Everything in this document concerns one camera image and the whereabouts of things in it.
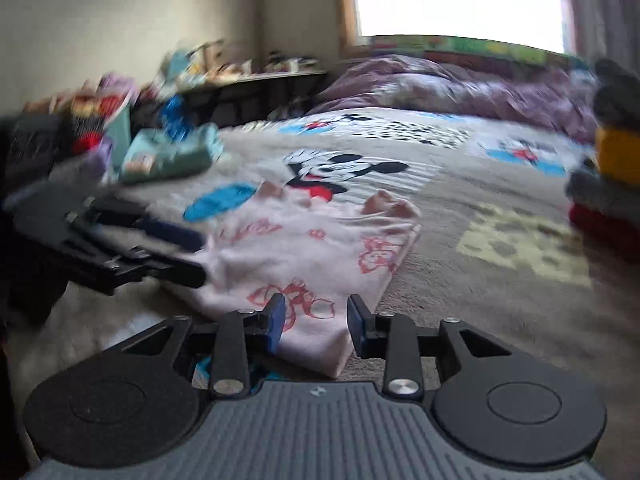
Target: mickey mouse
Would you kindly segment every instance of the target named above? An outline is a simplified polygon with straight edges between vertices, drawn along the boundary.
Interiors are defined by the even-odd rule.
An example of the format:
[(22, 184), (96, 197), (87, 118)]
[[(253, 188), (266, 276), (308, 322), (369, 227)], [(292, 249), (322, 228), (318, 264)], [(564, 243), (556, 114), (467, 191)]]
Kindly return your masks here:
[(284, 162), (296, 175), (287, 182), (288, 186), (306, 189), (309, 195), (321, 196), (327, 201), (331, 200), (334, 194), (348, 191), (348, 188), (338, 182), (345, 182), (371, 171), (385, 174), (401, 173), (409, 167), (396, 161), (372, 164), (355, 153), (308, 149), (290, 153), (284, 158)]

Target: curtain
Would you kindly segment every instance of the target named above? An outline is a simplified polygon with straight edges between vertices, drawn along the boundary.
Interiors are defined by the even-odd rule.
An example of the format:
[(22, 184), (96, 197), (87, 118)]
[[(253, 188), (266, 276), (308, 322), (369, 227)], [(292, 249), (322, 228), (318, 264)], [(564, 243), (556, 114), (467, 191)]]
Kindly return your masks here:
[(571, 0), (576, 54), (640, 73), (640, 0)]

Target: window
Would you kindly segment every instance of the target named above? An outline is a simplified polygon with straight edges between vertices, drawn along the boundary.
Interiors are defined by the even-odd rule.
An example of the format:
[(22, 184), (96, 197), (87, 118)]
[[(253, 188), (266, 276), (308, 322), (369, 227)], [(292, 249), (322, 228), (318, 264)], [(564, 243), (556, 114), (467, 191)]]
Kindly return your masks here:
[(571, 50), (562, 0), (342, 0), (343, 40), (369, 36), (462, 36)]

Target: gray ribbed panel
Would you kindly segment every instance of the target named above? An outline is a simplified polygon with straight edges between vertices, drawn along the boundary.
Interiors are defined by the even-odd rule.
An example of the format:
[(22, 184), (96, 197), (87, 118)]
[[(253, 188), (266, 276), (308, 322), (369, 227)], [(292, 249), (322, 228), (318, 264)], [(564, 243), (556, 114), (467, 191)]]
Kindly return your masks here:
[[(311, 392), (321, 386), (325, 392)], [(83, 470), (47, 460), (30, 480), (602, 480), (581, 463), (550, 474), (497, 470), (453, 449), (415, 404), (371, 383), (268, 381), (219, 402), (184, 444), (144, 464)]]

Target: purple blanket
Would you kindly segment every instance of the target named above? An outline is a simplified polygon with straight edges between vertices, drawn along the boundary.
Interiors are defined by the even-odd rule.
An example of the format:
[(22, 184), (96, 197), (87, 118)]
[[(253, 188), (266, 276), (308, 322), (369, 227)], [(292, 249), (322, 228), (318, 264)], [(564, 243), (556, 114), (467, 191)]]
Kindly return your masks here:
[(549, 69), (535, 80), (507, 81), (455, 65), (407, 56), (369, 59), (318, 95), (309, 114), (345, 108), (385, 107), (473, 115), (533, 124), (593, 144), (595, 81)]

